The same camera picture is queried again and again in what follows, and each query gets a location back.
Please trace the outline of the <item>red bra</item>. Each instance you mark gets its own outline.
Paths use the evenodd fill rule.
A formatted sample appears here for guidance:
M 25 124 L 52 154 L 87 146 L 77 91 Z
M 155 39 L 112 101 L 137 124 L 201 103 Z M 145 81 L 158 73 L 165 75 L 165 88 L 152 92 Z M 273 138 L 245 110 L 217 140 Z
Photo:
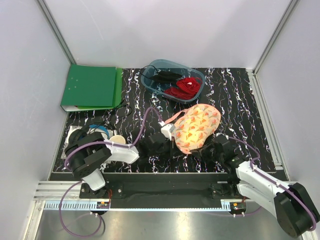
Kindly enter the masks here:
M 190 100 L 199 92 L 203 81 L 199 77 L 186 77 L 164 91 L 165 94 L 181 100 Z

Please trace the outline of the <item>yellow mug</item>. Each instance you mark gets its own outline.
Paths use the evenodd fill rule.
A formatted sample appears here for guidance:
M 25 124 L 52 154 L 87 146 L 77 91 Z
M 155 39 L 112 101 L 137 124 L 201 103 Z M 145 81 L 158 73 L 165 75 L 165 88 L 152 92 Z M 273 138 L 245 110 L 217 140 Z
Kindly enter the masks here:
M 113 135 L 110 139 L 111 142 L 117 143 L 117 144 L 126 144 L 126 139 L 122 135 Z

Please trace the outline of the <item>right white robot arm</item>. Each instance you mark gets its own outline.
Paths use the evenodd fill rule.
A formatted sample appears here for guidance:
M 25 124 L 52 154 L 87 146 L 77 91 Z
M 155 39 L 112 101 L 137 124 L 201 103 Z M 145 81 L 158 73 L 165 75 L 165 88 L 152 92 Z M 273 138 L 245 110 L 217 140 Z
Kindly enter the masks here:
M 292 238 L 312 232 L 320 214 L 307 189 L 300 183 L 287 183 L 259 169 L 253 161 L 237 154 L 233 138 L 219 135 L 208 137 L 195 150 L 204 162 L 218 162 L 231 175 L 228 195 L 249 198 L 272 214 L 282 230 Z

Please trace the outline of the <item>pink floral mesh laundry bag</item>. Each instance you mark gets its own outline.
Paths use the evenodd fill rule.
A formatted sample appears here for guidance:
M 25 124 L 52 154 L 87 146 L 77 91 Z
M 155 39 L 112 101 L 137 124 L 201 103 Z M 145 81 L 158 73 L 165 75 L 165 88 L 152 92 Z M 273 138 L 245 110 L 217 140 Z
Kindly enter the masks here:
M 164 123 L 173 124 L 171 136 L 176 146 L 189 155 L 204 146 L 206 139 L 219 127 L 220 121 L 221 113 L 217 108 L 200 103 L 179 111 Z

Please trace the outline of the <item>black bra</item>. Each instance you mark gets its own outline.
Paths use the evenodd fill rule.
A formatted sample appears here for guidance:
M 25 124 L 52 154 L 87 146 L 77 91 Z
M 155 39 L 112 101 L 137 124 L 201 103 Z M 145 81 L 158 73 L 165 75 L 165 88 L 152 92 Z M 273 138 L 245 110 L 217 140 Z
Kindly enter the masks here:
M 157 83 L 174 83 L 183 77 L 181 74 L 174 73 L 171 71 L 159 70 L 158 68 L 156 68 L 153 65 L 150 65 L 150 66 L 155 69 L 156 75 L 146 76 L 141 72 L 139 74 L 141 76 L 143 76 L 149 80 L 155 81 Z

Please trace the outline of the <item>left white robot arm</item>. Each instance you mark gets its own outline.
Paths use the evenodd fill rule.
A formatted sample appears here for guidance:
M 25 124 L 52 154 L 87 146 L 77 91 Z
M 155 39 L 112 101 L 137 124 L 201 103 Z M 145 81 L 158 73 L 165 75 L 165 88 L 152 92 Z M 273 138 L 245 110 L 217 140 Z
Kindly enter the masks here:
M 77 129 L 68 138 L 68 146 L 64 150 L 64 167 L 72 172 L 75 178 L 88 184 L 95 197 L 103 198 L 108 193 L 106 180 L 100 171 L 103 163 L 139 165 L 150 157 L 171 153 L 174 146 L 174 138 L 162 133 L 152 134 L 132 145 L 107 140 L 102 132 L 89 134 Z

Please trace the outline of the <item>blue translucent plastic bin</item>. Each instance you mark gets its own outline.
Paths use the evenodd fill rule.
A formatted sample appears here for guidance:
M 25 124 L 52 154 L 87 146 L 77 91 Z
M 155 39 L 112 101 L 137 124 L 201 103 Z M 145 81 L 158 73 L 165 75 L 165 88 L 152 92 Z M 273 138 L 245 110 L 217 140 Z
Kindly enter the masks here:
M 154 60 L 139 74 L 148 91 L 181 104 L 195 101 L 206 82 L 200 71 L 165 59 Z

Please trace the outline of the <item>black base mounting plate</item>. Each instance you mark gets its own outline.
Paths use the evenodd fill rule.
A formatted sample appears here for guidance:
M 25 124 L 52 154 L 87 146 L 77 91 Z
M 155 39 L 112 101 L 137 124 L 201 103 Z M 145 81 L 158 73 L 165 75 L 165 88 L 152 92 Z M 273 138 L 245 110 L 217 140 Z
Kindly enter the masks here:
M 84 183 L 82 199 L 111 198 L 113 209 L 199 209 L 220 208 L 221 200 L 241 202 L 227 173 L 105 173 L 106 185 L 97 191 Z

